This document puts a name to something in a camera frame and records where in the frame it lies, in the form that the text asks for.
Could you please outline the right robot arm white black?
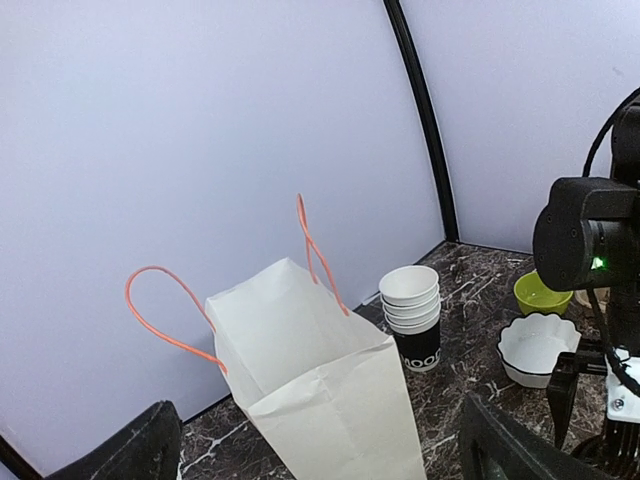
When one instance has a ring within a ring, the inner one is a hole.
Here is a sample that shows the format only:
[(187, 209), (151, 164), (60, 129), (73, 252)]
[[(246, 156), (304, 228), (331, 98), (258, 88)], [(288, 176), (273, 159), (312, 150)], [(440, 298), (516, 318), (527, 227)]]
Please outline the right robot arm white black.
[(558, 292), (583, 291), (599, 340), (559, 355), (546, 388), (562, 447), (581, 374), (605, 378), (602, 432), (573, 451), (617, 479), (639, 476), (639, 93), (605, 121), (579, 177), (550, 190), (533, 236), (536, 271)]

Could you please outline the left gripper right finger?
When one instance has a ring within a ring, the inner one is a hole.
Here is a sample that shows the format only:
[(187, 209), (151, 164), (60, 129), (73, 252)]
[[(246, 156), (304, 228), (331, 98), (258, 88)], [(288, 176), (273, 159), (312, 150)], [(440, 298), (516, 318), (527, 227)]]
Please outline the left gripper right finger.
[(608, 479), (553, 447), (475, 393), (465, 397), (458, 435), (465, 479)]

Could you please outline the stack of paper coffee cups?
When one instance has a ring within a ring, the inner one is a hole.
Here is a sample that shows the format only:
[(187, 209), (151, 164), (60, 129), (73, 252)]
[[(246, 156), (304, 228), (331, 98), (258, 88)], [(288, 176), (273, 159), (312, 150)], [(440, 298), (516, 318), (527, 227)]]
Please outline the stack of paper coffee cups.
[(423, 265), (409, 265), (387, 273), (379, 282), (384, 318), (405, 368), (434, 369), (441, 357), (439, 275)]

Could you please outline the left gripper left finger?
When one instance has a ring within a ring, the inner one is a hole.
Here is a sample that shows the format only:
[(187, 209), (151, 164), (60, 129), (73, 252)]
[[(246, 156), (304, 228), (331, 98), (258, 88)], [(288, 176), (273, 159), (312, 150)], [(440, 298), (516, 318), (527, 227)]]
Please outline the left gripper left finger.
[(168, 400), (154, 403), (84, 457), (51, 479), (175, 479), (181, 420)]

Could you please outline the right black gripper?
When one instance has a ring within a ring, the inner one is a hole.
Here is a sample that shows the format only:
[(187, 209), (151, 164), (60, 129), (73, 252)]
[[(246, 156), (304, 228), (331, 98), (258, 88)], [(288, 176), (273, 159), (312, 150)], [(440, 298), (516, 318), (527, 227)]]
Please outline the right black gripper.
[(571, 455), (617, 479), (638, 479), (639, 425), (606, 419), (602, 432), (581, 442)]

